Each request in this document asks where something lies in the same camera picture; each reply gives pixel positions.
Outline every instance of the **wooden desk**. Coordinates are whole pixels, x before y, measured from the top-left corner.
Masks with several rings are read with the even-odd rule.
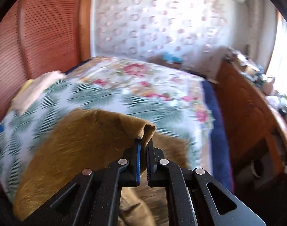
[[[236,173],[252,159],[269,151],[274,173],[280,175],[287,165],[281,157],[274,135],[283,141],[287,154],[287,124],[265,100],[265,95],[245,79],[230,63],[222,62],[217,75],[216,93],[229,141],[233,170]]]

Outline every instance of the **leaf-patterned sheet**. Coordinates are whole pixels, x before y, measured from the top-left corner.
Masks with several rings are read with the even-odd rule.
[[[124,64],[126,66],[132,62],[126,61]],[[131,78],[131,81],[138,80],[137,76]],[[203,147],[208,142],[206,130],[210,130],[207,127],[211,126],[209,112],[209,121],[205,118],[202,120],[197,115],[197,109],[191,107],[191,101],[182,96],[140,96],[130,91],[129,86],[134,84],[128,85],[127,81],[124,82],[125,86],[118,84],[108,88],[99,83],[88,84],[76,76],[59,80],[46,89],[23,115],[19,116],[12,110],[2,120],[4,132],[0,133],[0,182],[11,202],[14,201],[21,175],[37,148],[58,120],[76,108],[100,108],[146,119],[154,123],[156,131],[160,133],[187,139],[188,168],[201,165]]]

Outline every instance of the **patterned wallpaper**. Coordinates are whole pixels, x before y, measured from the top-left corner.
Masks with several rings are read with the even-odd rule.
[[[93,0],[90,23],[92,56],[157,62],[166,51],[205,73],[227,21],[220,0]]]

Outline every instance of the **yellow cloth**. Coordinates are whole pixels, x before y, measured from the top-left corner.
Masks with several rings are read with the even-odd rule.
[[[27,81],[24,83],[24,85],[20,88],[20,91],[19,91],[19,92],[16,94],[16,96],[12,99],[12,101],[15,100],[15,99],[20,95],[20,93],[22,93],[33,81],[34,81],[33,79],[27,80]],[[13,107],[10,106],[10,108],[8,109],[8,112],[7,112],[7,113],[9,113],[12,109],[13,109]]]
[[[102,110],[72,111],[57,124],[25,170],[14,214],[25,219],[84,168],[107,167],[133,146],[134,139],[142,139],[142,146],[146,146],[154,132],[153,124],[132,116]]]

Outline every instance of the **silver screw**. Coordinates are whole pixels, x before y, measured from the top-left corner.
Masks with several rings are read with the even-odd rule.
[[[126,159],[120,159],[120,160],[118,161],[118,163],[119,163],[120,165],[126,165],[126,164],[128,163],[128,160],[126,160]]]
[[[167,164],[169,163],[169,161],[168,161],[167,159],[161,159],[161,160],[159,161],[159,163],[160,163],[161,165],[167,165]]]
[[[86,169],[84,169],[83,171],[82,171],[82,174],[84,175],[84,176],[88,176],[88,175],[90,175],[92,173],[92,171],[91,171],[91,169],[89,169],[89,168],[86,168]]]
[[[203,175],[203,174],[205,173],[205,170],[204,170],[203,168],[197,168],[197,169],[196,169],[196,173],[197,173],[198,175]]]

